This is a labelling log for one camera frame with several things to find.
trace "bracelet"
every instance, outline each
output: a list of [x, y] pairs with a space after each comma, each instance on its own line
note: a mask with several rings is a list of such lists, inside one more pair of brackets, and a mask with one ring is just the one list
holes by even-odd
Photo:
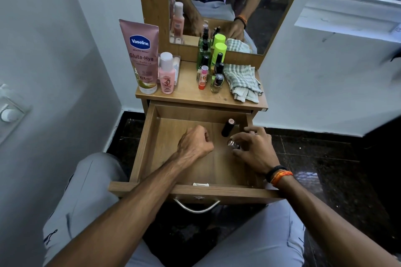
[[246, 20], [246, 18], [243, 15], [236, 16], [234, 18], [234, 21], [237, 19], [241, 20], [241, 22], [244, 24], [244, 30], [245, 30], [245, 28], [247, 27], [247, 24], [248, 24], [248, 20]]
[[277, 170], [286, 170], [286, 171], [288, 171], [288, 169], [287, 169], [286, 167], [283, 167], [282, 165], [278, 165], [278, 166], [274, 167], [273, 169], [271, 169], [271, 170], [265, 175], [266, 181], [267, 181], [268, 183], [272, 181], [272, 175], [273, 175], [273, 173], [276, 172]]
[[276, 175], [273, 177], [273, 179], [271, 181], [271, 184], [273, 185], [273, 187], [276, 187], [277, 183], [280, 181], [280, 179], [283, 176], [286, 176], [286, 175], [292, 175], [293, 176], [293, 173], [291, 171], [279, 171], [279, 172], [277, 172]]

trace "vaseline logo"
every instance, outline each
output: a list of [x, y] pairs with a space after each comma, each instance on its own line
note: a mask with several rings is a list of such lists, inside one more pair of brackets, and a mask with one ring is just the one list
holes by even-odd
[[150, 49], [150, 41], [141, 35], [133, 35], [129, 38], [130, 44], [140, 50]]

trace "mirror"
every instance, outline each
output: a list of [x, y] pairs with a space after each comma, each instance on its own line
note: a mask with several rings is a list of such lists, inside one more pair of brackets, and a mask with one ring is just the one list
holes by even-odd
[[169, 0], [170, 42], [201, 46], [208, 37], [213, 45], [214, 34], [221, 33], [225, 37], [218, 38], [225, 40], [228, 51], [263, 55], [289, 2]]

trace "checkered cloth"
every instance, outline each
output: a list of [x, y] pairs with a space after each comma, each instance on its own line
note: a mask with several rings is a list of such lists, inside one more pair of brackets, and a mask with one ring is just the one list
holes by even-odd
[[245, 102], [245, 99], [259, 103], [258, 95], [262, 95], [260, 82], [255, 78], [255, 68], [250, 65], [225, 64], [224, 76], [230, 85], [234, 99]]
[[226, 40], [227, 51], [235, 51], [235, 52], [242, 52], [242, 53], [251, 53], [251, 48], [246, 44], [243, 43], [241, 40], [228, 38]]

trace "cloth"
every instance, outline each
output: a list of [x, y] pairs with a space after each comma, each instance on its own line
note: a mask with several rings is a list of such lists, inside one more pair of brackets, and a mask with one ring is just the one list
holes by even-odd
[[[191, 1], [202, 17], [234, 21], [235, 14], [231, 5], [226, 5], [222, 1], [209, 1], [206, 3], [197, 0]], [[252, 54], [258, 53], [255, 43], [245, 30], [244, 42], [251, 48]]]
[[241, 40], [228, 38], [226, 40], [227, 51], [251, 53], [251, 48]]
[[260, 82], [255, 77], [255, 68], [250, 65], [233, 65], [226, 64], [224, 66], [224, 76], [230, 85], [230, 91], [241, 102], [250, 100], [259, 103], [259, 95], [263, 91], [260, 88]]
[[[113, 180], [126, 181], [118, 160], [107, 153], [89, 155], [78, 163], [70, 183], [43, 228], [46, 265], [71, 239], [118, 201], [108, 192]], [[268, 184], [267, 189], [275, 189]], [[269, 204], [219, 243], [196, 267], [301, 267], [305, 227], [287, 200]], [[141, 241], [127, 267], [162, 267]]]

